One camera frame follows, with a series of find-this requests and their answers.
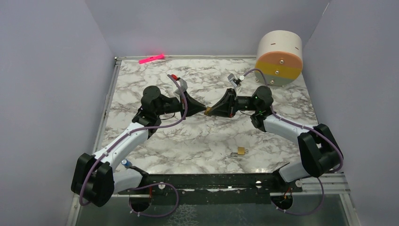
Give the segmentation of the brass padlock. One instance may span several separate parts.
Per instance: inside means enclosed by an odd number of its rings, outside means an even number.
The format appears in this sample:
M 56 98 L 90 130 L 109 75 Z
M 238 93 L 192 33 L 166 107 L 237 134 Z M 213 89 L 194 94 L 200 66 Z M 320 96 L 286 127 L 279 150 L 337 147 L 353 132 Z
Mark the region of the brass padlock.
M 248 152 L 248 149 L 244 147 L 238 147 L 236 150 L 231 152 L 230 156 L 231 157 L 239 157 L 239 156 L 244 156 Z
M 211 107 L 207 107 L 206 110 L 204 111 L 204 114 L 205 114 L 206 116 L 210 116 L 210 115 L 211 115 L 211 113 L 210 113 L 211 110 L 212 110 Z

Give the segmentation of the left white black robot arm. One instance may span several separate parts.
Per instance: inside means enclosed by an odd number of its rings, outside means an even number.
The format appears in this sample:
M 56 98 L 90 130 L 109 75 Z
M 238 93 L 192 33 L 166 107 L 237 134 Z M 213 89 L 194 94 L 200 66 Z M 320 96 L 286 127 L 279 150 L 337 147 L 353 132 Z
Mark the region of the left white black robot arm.
M 137 114 L 115 140 L 99 152 L 83 153 L 77 160 L 71 190 L 79 195 L 80 205 L 104 206 L 115 192 L 114 171 L 138 145 L 162 129 L 160 116 L 180 112 L 181 119 L 205 111 L 206 106 L 193 99 L 183 88 L 179 97 L 163 95 L 157 86 L 143 91 Z

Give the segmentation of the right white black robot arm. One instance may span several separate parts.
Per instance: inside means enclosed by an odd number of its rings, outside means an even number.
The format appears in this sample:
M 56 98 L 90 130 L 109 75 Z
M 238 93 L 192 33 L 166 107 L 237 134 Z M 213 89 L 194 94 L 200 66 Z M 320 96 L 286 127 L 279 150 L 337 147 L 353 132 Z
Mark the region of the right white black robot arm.
M 276 114 L 269 87 L 260 86 L 250 97 L 238 96 L 234 89 L 227 89 L 224 96 L 205 111 L 207 116 L 232 118 L 237 111 L 253 111 L 251 122 L 256 129 L 285 138 L 299 148 L 300 160 L 276 170 L 271 179 L 272 187 L 279 192 L 290 182 L 305 177 L 315 177 L 326 172 L 336 172 L 343 166 L 343 154 L 325 124 L 309 126 L 287 120 Z

